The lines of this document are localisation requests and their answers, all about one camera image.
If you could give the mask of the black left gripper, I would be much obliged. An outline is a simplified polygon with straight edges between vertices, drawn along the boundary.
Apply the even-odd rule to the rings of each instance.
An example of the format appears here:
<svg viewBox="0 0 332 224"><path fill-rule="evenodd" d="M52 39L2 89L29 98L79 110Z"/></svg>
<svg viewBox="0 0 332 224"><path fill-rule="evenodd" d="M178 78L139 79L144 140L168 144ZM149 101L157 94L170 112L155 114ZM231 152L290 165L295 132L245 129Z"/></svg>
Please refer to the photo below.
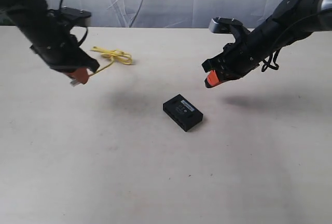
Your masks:
<svg viewBox="0 0 332 224"><path fill-rule="evenodd" d="M41 11L35 17L32 50L52 70L69 77L71 84L85 85L89 80L88 69L96 72L100 64L80 48L77 38L71 34L74 26L59 22L48 11Z"/></svg>

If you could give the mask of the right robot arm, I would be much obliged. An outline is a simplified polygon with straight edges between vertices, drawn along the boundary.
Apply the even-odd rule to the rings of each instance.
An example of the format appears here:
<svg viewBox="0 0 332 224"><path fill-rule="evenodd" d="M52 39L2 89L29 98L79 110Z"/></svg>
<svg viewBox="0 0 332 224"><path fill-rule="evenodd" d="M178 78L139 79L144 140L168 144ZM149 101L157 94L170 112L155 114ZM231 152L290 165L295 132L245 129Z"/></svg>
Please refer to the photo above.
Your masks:
<svg viewBox="0 0 332 224"><path fill-rule="evenodd" d="M213 88L243 78L257 67L277 71L282 48L309 37L314 32L331 31L331 0L282 0L271 16L249 31L231 18L213 18L209 29L214 34L231 34L222 53L202 63L208 74L204 83Z"/></svg>

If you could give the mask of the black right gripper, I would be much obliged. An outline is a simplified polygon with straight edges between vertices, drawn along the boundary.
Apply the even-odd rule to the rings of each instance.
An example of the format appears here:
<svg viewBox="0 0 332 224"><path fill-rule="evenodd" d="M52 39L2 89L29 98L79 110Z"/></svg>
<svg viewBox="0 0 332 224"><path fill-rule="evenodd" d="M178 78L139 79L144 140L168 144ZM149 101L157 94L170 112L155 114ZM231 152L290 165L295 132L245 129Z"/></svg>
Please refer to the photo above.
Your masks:
<svg viewBox="0 0 332 224"><path fill-rule="evenodd" d="M252 31L243 25L233 36L234 43L227 44L222 53L202 63L204 72L208 73L204 81L206 88L243 78L261 62L268 62L275 50L275 21L268 18Z"/></svg>

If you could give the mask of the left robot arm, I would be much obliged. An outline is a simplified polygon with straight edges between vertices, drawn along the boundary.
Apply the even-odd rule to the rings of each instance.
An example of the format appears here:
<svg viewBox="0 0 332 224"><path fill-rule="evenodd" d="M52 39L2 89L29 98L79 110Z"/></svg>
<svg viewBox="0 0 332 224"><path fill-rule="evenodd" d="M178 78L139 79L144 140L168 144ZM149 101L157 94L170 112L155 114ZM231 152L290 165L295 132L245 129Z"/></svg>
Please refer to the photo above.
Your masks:
<svg viewBox="0 0 332 224"><path fill-rule="evenodd" d="M46 0L1 0L1 11L31 42L30 49L50 69L65 74L73 85L86 84L98 61L81 49L81 40L71 33L78 26L89 27L92 13L59 5L50 9Z"/></svg>

